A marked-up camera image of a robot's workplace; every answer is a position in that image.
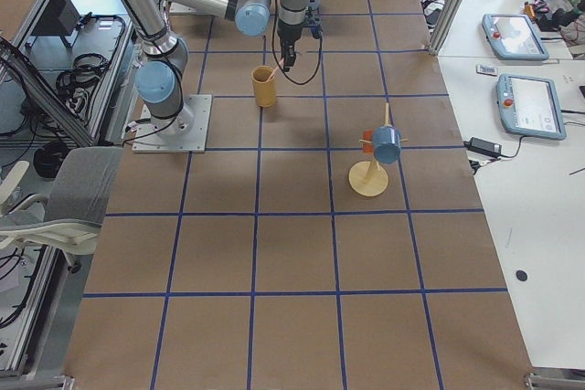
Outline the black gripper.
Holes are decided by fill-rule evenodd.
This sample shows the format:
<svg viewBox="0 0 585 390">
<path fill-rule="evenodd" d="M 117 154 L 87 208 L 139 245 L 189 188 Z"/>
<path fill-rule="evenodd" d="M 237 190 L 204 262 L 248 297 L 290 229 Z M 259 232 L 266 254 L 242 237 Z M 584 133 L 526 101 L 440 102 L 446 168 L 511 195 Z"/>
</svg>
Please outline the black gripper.
<svg viewBox="0 0 585 390">
<path fill-rule="evenodd" d="M 305 9 L 291 10 L 284 5 L 279 6 L 277 33 L 281 43 L 281 68 L 288 71 L 296 61 L 295 43 L 301 38 Z"/>
</svg>

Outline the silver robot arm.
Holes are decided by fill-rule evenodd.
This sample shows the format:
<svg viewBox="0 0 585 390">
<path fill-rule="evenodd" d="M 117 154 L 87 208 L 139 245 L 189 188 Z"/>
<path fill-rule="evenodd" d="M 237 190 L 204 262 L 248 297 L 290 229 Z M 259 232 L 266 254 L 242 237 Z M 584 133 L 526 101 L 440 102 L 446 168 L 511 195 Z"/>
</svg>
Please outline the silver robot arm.
<svg viewBox="0 0 585 390">
<path fill-rule="evenodd" d="M 135 77 L 135 87 L 158 130 L 178 132 L 192 116 L 185 108 L 181 80 L 186 67 L 185 43 L 171 30 L 156 0 L 121 0 L 143 40 L 147 57 Z M 274 21 L 281 54 L 276 61 L 288 71 L 296 61 L 295 44 L 301 38 L 309 0 L 166 0 L 235 23 L 249 37 L 264 33 L 277 5 Z"/>
</svg>

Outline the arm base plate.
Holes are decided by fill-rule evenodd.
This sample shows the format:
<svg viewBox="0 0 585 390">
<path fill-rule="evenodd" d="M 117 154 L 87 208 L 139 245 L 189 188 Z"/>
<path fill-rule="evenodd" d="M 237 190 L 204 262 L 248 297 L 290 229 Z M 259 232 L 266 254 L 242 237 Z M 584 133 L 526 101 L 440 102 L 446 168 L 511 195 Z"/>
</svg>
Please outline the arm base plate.
<svg viewBox="0 0 585 390">
<path fill-rule="evenodd" d="M 211 94 L 189 94 L 176 119 L 157 120 L 140 124 L 135 153 L 203 153 L 206 150 L 208 125 L 212 108 Z"/>
</svg>

